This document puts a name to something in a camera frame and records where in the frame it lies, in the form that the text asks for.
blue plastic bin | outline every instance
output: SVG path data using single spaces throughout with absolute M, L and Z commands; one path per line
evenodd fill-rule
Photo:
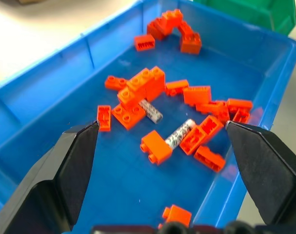
M 178 31 L 156 49 L 136 52 L 134 36 L 161 12 L 179 8 L 201 35 L 199 56 L 179 51 Z M 296 63 L 296 41 L 242 23 L 185 0 L 143 0 L 0 86 L 0 209 L 31 166 L 73 125 L 96 117 L 97 105 L 118 104 L 106 90 L 108 75 L 131 78 L 157 65 L 166 80 L 186 78 L 211 85 L 213 99 L 251 99 L 251 123 L 270 129 Z M 176 204 L 196 224 L 223 226 L 236 218 L 246 189 L 238 174 L 226 132 L 210 148 L 227 159 L 216 174 L 181 149 L 159 167 L 139 149 L 141 138 L 156 129 L 163 138 L 187 118 L 205 116 L 182 97 L 162 95 L 153 104 L 164 119 L 144 119 L 126 131 L 114 118 L 112 131 L 100 133 L 90 184 L 73 233 L 96 224 L 163 222 L 165 206 Z

lego stud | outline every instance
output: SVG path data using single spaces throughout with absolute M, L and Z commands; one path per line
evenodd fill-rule
M 123 96 L 123 98 L 129 98 L 129 92 L 127 90 L 123 91 L 122 96 Z
M 112 82 L 114 81 L 115 77 L 114 76 L 108 76 L 108 81 Z
M 175 14 L 175 15 L 180 15 L 180 14 L 181 14 L 181 11 L 180 11 L 179 9 L 175 9 L 175 10 L 174 10 L 174 14 Z
M 122 114 L 122 108 L 120 106 L 118 106 L 114 109 L 114 112 L 117 113 L 118 115 L 120 115 L 120 114 Z
M 144 79 L 149 78 L 149 71 L 148 70 L 143 71 L 142 76 L 143 76 Z
M 130 122 L 130 115 L 125 114 L 125 115 L 123 115 L 122 119 L 123 119 L 124 122 L 129 123 Z
M 139 107 L 135 106 L 135 107 L 133 108 L 133 112 L 134 112 L 134 114 L 136 114 L 139 110 L 140 110 Z
M 125 80 L 125 79 L 120 79 L 118 82 L 119 82 L 121 85 L 124 85 L 124 84 L 126 83 L 126 80 Z
M 153 69 L 153 73 L 154 73 L 154 74 L 159 73 L 159 69 L 155 67 L 155 68 Z
M 147 145 L 146 144 L 141 144 L 140 145 L 140 149 L 145 153 L 145 152 L 148 152 L 148 147 L 147 147 Z
M 133 84 L 133 85 L 138 85 L 139 84 L 139 79 L 138 78 L 132 78 L 130 80 L 130 82 Z
M 154 155 L 149 155 L 149 160 L 151 163 L 156 163 L 157 162 L 157 157 L 155 157 Z

orange 1x2 brick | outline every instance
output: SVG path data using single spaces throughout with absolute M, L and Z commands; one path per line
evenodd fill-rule
M 200 146 L 194 158 L 215 172 L 219 172 L 225 166 L 225 160 L 219 154 L 214 154 L 208 147 Z
M 185 225 L 186 227 L 189 227 L 191 216 L 192 214 L 189 211 L 179 206 L 172 205 L 171 208 L 165 207 L 162 218 L 165 219 L 165 223 L 179 222 Z
M 112 114 L 127 130 L 130 130 L 145 117 L 146 112 L 138 104 L 129 110 L 119 104 L 112 110 Z
M 248 100 L 230 98 L 227 101 L 227 106 L 230 113 L 236 113 L 238 109 L 241 109 L 242 111 L 250 112 L 253 107 L 253 103 Z
M 100 125 L 99 132 L 111 131 L 111 106 L 98 106 L 97 121 Z
M 180 147 L 186 155 L 192 154 L 207 138 L 207 134 L 200 126 L 195 126 L 181 141 Z
M 194 106 L 199 103 L 209 103 L 212 100 L 210 86 L 194 86 L 183 89 L 183 100 L 186 104 Z
M 160 165 L 172 155 L 172 148 L 153 130 L 141 139 L 141 150 L 149 152 L 149 160 Z
M 126 87 L 126 82 L 124 78 L 117 78 L 114 76 L 108 76 L 107 80 L 104 82 L 104 86 L 107 89 L 112 89 L 116 91 L 120 91 Z
M 216 117 L 206 117 L 200 124 L 200 128 L 206 133 L 206 137 L 202 140 L 202 144 L 211 140 L 223 128 L 223 126 L 222 122 L 220 122 Z
M 135 48 L 137 51 L 151 50 L 156 46 L 156 40 L 150 34 L 135 37 Z
M 171 97 L 182 94 L 184 88 L 188 88 L 189 83 L 186 79 L 168 82 L 165 84 L 165 93 Z

orange lego brick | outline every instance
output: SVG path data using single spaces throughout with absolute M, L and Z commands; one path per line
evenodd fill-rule
M 154 77 L 154 81 L 146 87 L 147 101 L 151 102 L 165 91 L 165 73 L 157 66 L 150 71 Z
M 162 18 L 156 18 L 154 23 L 156 28 L 165 36 L 168 36 L 173 32 L 173 27 L 164 25 L 164 20 Z
M 150 34 L 135 37 L 135 48 L 137 51 L 151 50 L 156 46 L 156 40 Z
M 135 93 L 132 92 L 128 87 L 122 89 L 118 93 L 118 100 L 120 104 L 127 110 L 138 104 L 142 99 L 142 96 L 135 95 Z
M 201 47 L 202 41 L 199 33 L 193 33 L 191 36 L 182 36 L 180 38 L 180 51 L 182 53 L 198 55 Z
M 179 9 L 162 13 L 161 23 L 164 27 L 178 27 L 182 23 L 183 14 Z
M 154 76 L 148 68 L 143 69 L 133 78 L 131 78 L 127 83 L 127 87 L 134 95 L 139 99 L 143 100 L 147 98 L 146 87 L 154 82 Z
M 183 37 L 185 36 L 191 37 L 194 33 L 192 28 L 190 27 L 190 25 L 187 24 L 186 21 L 181 22 L 181 24 L 178 26 L 178 30 L 180 31 Z
M 145 117 L 146 112 L 138 104 L 129 110 L 119 104 L 112 110 L 112 114 L 127 130 L 130 130 Z
M 196 104 L 196 110 L 206 115 L 208 113 L 217 113 L 219 109 L 219 101 L 211 101 L 209 103 Z
M 203 143 L 206 138 L 206 132 L 197 125 L 185 136 L 179 146 L 186 155 L 190 155 L 199 147 L 200 144 Z
M 221 155 L 214 154 L 206 146 L 200 146 L 197 149 L 194 158 L 215 172 L 219 172 L 226 164 L 226 161 Z
M 211 113 L 218 117 L 221 122 L 230 120 L 227 103 L 225 101 L 211 101 L 209 103 L 196 104 L 196 110 L 206 115 Z
M 186 104 L 194 106 L 199 103 L 209 103 L 212 100 L 210 86 L 194 86 L 183 89 L 183 100 Z
M 173 81 L 165 84 L 165 93 L 169 96 L 175 96 L 182 94 L 183 89 L 189 87 L 189 83 L 186 79 Z
M 189 224 L 191 221 L 191 216 L 192 216 L 192 214 L 189 211 L 187 211 L 179 206 L 172 205 L 171 208 L 169 208 L 169 207 L 165 208 L 162 218 L 165 219 L 165 223 L 180 222 L 183 225 L 185 225 L 186 227 L 189 227 Z
M 222 122 L 220 122 L 216 117 L 206 117 L 205 120 L 203 120 L 203 122 L 199 125 L 199 127 L 206 134 L 201 143 L 205 144 L 209 140 L 211 140 L 223 128 L 223 126 L 224 125 L 222 124 Z
M 157 29 L 155 20 L 147 25 L 147 34 L 151 34 L 156 40 L 163 40 L 166 36 Z
M 111 106 L 98 106 L 97 121 L 100 125 L 99 132 L 111 131 Z
M 120 91 L 126 87 L 126 82 L 124 78 L 117 78 L 114 76 L 108 76 L 107 80 L 104 82 L 104 86 L 107 89 L 112 89 L 116 91 Z
M 230 113 L 236 113 L 238 109 L 241 109 L 245 112 L 250 112 L 253 107 L 253 103 L 248 100 L 229 98 L 227 100 L 227 106 Z
M 167 160 L 173 152 L 155 130 L 141 139 L 140 148 L 144 153 L 149 152 L 149 160 L 157 165 Z
M 243 111 L 241 109 L 238 109 L 236 115 L 232 120 L 240 123 L 248 123 L 248 121 L 250 120 L 250 113 Z
M 214 116 L 216 116 L 219 121 L 226 123 L 230 120 L 230 115 L 228 111 L 228 106 L 225 101 L 218 101 L 217 102 L 218 109 L 216 112 L 212 112 Z

